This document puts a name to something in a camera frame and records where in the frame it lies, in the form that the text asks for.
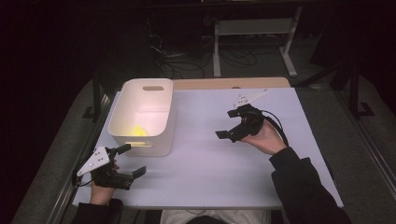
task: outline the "person's left hand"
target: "person's left hand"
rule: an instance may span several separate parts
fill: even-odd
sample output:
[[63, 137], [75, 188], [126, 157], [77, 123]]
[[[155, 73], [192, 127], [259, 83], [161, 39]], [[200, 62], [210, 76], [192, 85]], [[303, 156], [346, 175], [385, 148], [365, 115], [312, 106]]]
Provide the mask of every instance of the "person's left hand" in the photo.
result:
[[[114, 163], [114, 169], [118, 170], [119, 168], [120, 167], [116, 163]], [[108, 205], [111, 198], [113, 198], [115, 191], [116, 190], [113, 188], [102, 188], [96, 186], [94, 181], [92, 181], [90, 203], [99, 204], [99, 205]]]

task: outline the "white triangular bracket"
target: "white triangular bracket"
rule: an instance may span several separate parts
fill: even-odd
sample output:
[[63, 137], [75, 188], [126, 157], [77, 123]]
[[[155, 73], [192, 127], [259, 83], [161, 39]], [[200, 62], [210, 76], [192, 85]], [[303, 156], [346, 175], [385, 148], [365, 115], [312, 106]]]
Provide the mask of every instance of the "white triangular bracket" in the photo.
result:
[[85, 164], [77, 172], [77, 176], [82, 176], [88, 172], [104, 166], [110, 162], [105, 147], [97, 148]]
[[238, 108], [241, 105], [250, 104], [252, 101], [256, 100], [257, 98], [264, 96], [264, 94], [267, 92], [268, 90], [264, 89], [264, 91], [261, 92], [254, 92], [247, 95], [239, 95], [239, 99], [233, 104], [233, 107]]

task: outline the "human hand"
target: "human hand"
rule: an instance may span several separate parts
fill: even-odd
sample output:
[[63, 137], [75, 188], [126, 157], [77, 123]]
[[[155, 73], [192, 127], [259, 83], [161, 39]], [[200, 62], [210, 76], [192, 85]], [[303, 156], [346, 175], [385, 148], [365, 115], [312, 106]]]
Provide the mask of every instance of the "human hand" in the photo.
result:
[[[118, 170], [120, 169], [120, 167], [116, 163], [114, 163], [114, 169]], [[113, 198], [115, 191], [116, 190], [113, 188], [103, 188], [96, 186], [94, 181], [92, 181], [90, 203], [98, 205], [108, 205], [111, 198]]]
[[265, 120], [256, 135], [248, 135], [241, 142], [249, 143], [265, 154], [274, 155], [286, 147], [275, 127]]

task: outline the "yellow object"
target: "yellow object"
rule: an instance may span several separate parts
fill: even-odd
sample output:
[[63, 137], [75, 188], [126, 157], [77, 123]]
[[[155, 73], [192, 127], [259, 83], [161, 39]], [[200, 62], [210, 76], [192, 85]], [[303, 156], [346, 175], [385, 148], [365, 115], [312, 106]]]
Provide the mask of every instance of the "yellow object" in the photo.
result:
[[140, 125], [134, 126], [129, 133], [130, 136], [147, 136], [147, 133], [140, 127]]

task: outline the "black sleeve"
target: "black sleeve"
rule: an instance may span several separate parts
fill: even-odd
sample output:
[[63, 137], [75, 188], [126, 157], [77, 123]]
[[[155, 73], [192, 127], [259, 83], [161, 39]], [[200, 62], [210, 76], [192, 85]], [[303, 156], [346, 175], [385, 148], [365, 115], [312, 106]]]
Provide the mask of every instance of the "black sleeve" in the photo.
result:
[[290, 223], [351, 223], [332, 195], [320, 183], [309, 158], [300, 160], [291, 147], [276, 153], [270, 162], [272, 178]]
[[72, 224], [105, 224], [109, 206], [80, 203]]

